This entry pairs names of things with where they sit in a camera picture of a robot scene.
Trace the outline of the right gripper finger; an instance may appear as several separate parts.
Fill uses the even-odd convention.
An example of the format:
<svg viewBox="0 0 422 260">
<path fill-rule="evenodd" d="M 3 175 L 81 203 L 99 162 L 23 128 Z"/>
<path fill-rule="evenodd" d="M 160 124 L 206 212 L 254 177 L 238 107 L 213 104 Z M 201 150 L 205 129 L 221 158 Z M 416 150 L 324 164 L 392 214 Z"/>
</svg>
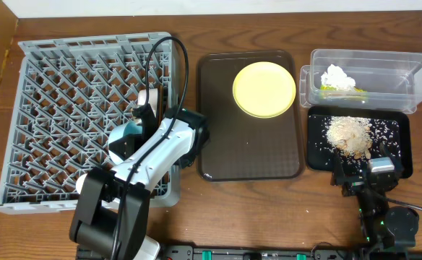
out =
<svg viewBox="0 0 422 260">
<path fill-rule="evenodd" d="M 384 142 L 381 142 L 379 144 L 379 151 L 380 154 L 383 155 L 384 157 L 388 157 L 391 161 L 392 164 L 394 166 L 398 166 L 399 165 L 399 161 L 396 159 L 396 157 L 388 150 L 388 148 L 386 147 Z"/>
<path fill-rule="evenodd" d="M 330 184 L 340 186 L 344 184 L 345 173 L 340 154 L 336 148 L 333 149 L 333 171 Z"/>
</svg>

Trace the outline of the light blue bowl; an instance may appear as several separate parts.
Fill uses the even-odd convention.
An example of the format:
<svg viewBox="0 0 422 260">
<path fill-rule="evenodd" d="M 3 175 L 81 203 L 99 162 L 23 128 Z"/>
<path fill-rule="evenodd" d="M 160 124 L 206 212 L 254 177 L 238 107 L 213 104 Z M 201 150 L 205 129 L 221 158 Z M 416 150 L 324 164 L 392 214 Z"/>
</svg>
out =
<svg viewBox="0 0 422 260">
<path fill-rule="evenodd" d="M 108 137 L 108 154 L 118 165 L 134 153 L 134 135 L 142 134 L 142 127 L 130 121 L 113 129 Z"/>
</svg>

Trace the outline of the rice food scraps pile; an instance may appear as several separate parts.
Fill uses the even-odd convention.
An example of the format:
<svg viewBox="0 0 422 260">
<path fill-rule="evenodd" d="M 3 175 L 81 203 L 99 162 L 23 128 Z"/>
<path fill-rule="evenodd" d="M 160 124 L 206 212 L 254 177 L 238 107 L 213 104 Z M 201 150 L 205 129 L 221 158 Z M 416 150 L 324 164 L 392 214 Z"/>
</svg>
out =
<svg viewBox="0 0 422 260">
<path fill-rule="evenodd" d="M 344 169 L 358 172 L 372 159 L 369 133 L 366 118 L 335 116 L 331 119 L 327 141 L 338 150 Z"/>
</svg>

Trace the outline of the white paper cup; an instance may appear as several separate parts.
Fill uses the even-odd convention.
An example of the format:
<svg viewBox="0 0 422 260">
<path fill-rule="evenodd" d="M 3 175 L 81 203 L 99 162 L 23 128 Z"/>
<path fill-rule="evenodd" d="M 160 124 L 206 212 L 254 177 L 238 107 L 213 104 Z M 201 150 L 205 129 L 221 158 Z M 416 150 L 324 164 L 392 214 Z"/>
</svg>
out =
<svg viewBox="0 0 422 260">
<path fill-rule="evenodd" d="M 82 192 L 82 187 L 84 185 L 86 177 L 87 177 L 87 174 L 85 173 L 85 174 L 81 175 L 76 181 L 75 187 L 76 187 L 76 191 L 77 191 L 78 194 L 81 194 L 81 192 Z"/>
</svg>

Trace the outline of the white bowl with food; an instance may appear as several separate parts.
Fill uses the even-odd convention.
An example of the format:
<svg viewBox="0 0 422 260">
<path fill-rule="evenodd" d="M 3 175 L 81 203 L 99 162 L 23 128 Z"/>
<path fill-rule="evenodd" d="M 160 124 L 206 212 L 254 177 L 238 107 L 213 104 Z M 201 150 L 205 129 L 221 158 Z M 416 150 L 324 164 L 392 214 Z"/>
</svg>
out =
<svg viewBox="0 0 422 260">
<path fill-rule="evenodd" d="M 137 96 L 137 105 L 142 106 L 146 103 L 150 104 L 152 108 L 153 114 L 157 115 L 157 108 L 158 108 L 158 89 L 152 88 L 149 89 L 149 95 L 147 95 L 146 90 L 140 90 Z"/>
</svg>

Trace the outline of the grey plastic dish rack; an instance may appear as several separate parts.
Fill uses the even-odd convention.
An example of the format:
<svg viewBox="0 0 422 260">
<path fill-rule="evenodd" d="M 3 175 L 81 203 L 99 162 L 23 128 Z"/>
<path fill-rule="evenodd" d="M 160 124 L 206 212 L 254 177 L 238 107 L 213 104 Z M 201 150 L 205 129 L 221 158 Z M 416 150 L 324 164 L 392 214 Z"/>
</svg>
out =
<svg viewBox="0 0 422 260">
<path fill-rule="evenodd" d="M 0 212 L 77 205 L 77 179 L 111 168 L 108 136 L 132 120 L 137 96 L 158 110 L 180 99 L 179 54 L 166 32 L 22 41 L 24 53 L 0 177 Z"/>
</svg>

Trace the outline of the green orange snack wrapper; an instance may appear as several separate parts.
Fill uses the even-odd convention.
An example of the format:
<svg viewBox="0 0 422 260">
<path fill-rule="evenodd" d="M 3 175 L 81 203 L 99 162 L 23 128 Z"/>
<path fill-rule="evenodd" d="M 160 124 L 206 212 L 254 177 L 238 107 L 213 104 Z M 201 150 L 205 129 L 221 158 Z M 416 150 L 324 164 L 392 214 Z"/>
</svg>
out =
<svg viewBox="0 0 422 260">
<path fill-rule="evenodd" d="M 345 98 L 345 97 L 359 98 L 362 92 L 366 92 L 366 91 L 358 89 L 356 87 L 340 89 L 338 87 L 333 87 L 333 86 L 323 84 L 320 87 L 320 98 L 322 99 L 341 98 L 341 97 L 342 98 Z"/>
</svg>

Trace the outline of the white napkin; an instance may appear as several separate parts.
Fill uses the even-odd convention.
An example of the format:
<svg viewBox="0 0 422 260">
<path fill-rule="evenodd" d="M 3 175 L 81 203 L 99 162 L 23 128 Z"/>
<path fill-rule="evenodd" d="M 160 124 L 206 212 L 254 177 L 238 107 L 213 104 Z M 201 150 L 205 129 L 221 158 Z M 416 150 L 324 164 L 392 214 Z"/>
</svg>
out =
<svg viewBox="0 0 422 260">
<path fill-rule="evenodd" d="M 331 64 L 321 76 L 321 84 L 340 89 L 356 87 L 356 81 L 349 77 L 341 67 Z"/>
</svg>

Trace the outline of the yellow round plate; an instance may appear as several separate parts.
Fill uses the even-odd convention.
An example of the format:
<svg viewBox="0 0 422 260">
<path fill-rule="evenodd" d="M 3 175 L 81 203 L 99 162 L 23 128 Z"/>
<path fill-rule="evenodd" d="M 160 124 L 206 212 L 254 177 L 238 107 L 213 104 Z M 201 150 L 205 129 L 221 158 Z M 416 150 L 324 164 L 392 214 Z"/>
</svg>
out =
<svg viewBox="0 0 422 260">
<path fill-rule="evenodd" d="M 274 118 L 286 112 L 296 99 L 296 83 L 279 64 L 259 61 L 237 73 L 232 86 L 236 105 L 255 118 Z"/>
</svg>

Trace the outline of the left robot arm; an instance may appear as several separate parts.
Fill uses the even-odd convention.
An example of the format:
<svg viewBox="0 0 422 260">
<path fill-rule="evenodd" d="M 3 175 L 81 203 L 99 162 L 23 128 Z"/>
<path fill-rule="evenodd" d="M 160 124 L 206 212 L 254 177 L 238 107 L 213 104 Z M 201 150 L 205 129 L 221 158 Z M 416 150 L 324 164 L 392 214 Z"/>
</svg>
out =
<svg viewBox="0 0 422 260">
<path fill-rule="evenodd" d="M 70 240 L 104 259 L 156 259 L 160 244 L 146 234 L 151 193 L 173 165 L 192 165 L 209 136 L 205 116 L 184 108 L 169 109 L 135 152 L 123 127 L 113 131 L 111 145 L 126 150 L 110 170 L 95 167 L 77 180 Z"/>
</svg>

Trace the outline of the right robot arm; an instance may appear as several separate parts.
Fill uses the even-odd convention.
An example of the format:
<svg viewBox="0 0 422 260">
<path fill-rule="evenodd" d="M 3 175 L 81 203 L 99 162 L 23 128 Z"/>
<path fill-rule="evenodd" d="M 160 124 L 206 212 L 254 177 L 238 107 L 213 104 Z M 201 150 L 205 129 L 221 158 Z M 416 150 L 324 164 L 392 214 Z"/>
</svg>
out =
<svg viewBox="0 0 422 260">
<path fill-rule="evenodd" d="M 406 259 L 407 250 L 415 246 L 419 215 L 409 206 L 389 205 L 386 193 L 398 185 L 404 167 L 384 144 L 379 150 L 380 157 L 370 159 L 358 175 L 350 175 L 335 149 L 330 184 L 341 186 L 344 197 L 358 200 L 361 230 L 368 241 L 358 250 L 361 259 Z"/>
</svg>

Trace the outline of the black food waste tray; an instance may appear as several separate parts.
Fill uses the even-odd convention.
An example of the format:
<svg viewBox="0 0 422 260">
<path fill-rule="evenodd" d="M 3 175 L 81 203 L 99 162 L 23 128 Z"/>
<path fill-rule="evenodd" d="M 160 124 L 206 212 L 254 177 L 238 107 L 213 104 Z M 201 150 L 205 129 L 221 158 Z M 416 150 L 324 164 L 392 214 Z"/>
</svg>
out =
<svg viewBox="0 0 422 260">
<path fill-rule="evenodd" d="M 313 170 L 333 170 L 333 149 L 327 141 L 327 130 L 335 116 L 359 117 L 369 121 L 371 158 L 381 157 L 380 144 L 403 165 L 403 178 L 413 174 L 413 160 L 408 117 L 397 111 L 367 110 L 358 108 L 338 108 L 314 106 L 309 109 L 307 123 L 307 164 Z"/>
</svg>

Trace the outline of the clear plastic waste bin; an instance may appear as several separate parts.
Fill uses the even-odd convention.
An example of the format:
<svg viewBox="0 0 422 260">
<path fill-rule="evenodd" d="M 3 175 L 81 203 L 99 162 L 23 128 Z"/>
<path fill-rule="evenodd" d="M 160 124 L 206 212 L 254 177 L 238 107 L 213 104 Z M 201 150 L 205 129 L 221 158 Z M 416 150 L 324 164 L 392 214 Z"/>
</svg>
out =
<svg viewBox="0 0 422 260">
<path fill-rule="evenodd" d="M 320 98 L 321 76 L 331 64 L 366 92 L 360 97 Z M 301 67 L 298 94 L 305 108 L 328 105 L 415 113 L 422 103 L 422 53 L 316 49 L 310 64 Z"/>
</svg>

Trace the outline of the dark brown serving tray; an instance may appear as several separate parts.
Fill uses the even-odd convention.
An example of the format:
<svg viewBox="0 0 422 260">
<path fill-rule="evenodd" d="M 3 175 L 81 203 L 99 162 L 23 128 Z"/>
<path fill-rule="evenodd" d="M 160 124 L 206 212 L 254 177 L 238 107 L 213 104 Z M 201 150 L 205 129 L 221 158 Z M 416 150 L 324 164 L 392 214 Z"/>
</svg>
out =
<svg viewBox="0 0 422 260">
<path fill-rule="evenodd" d="M 256 118 L 243 112 L 233 98 L 237 73 L 259 61 L 295 73 L 286 51 L 216 53 L 199 60 L 197 110 L 207 119 L 210 138 L 200 152 L 197 170 L 207 181 L 289 179 L 306 167 L 297 104 L 274 118 Z"/>
</svg>

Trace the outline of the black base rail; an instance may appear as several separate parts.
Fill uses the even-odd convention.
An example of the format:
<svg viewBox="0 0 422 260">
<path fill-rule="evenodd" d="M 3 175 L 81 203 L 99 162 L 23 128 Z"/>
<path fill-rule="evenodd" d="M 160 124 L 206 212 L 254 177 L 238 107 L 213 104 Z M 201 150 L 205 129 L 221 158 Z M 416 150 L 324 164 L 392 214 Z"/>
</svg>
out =
<svg viewBox="0 0 422 260">
<path fill-rule="evenodd" d="M 100 254 L 81 246 L 77 247 L 76 256 L 78 260 L 104 259 Z M 235 248 L 197 248 L 193 246 L 165 246 L 161 245 L 156 259 L 162 260 L 320 260 L 320 259 L 366 259 L 359 252 L 353 250 L 341 251 L 336 248 L 315 246 L 308 251 L 270 251 L 255 249 L 235 249 Z M 422 253 L 373 253 L 368 259 L 417 259 L 422 260 Z"/>
</svg>

